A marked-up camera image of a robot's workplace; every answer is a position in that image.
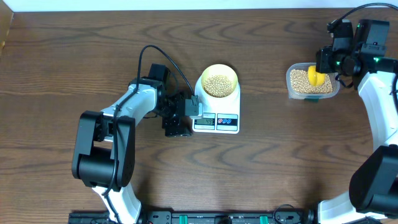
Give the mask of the yellow plastic scoop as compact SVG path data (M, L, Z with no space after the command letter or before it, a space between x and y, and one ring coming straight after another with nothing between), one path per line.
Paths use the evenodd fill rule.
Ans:
M325 82L326 75L324 73L318 73L316 66L311 65L308 67L308 81L312 86L321 86Z

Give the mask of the yellow plastic bowl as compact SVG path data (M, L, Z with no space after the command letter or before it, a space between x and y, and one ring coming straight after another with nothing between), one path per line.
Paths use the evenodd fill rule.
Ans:
M231 67L214 64L203 71L200 86L208 95L224 98L231 95L237 88L238 76Z

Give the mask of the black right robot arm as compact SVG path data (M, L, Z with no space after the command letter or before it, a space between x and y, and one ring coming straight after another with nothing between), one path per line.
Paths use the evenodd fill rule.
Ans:
M373 153L353 174L349 190L318 204L318 223L379 223L397 218L397 60L387 58L387 21L346 19L327 26L331 46L316 54L318 73L351 77L371 126Z

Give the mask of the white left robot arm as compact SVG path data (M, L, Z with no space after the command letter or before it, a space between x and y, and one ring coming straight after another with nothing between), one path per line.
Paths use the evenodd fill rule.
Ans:
M72 175L92 188L115 223L140 223L141 202L130 183L135 164L137 124L153 112L162 117L167 137L191 136L183 121L183 92L167 94L170 70L152 64L148 76L134 79L127 92L100 112L81 114L72 161Z

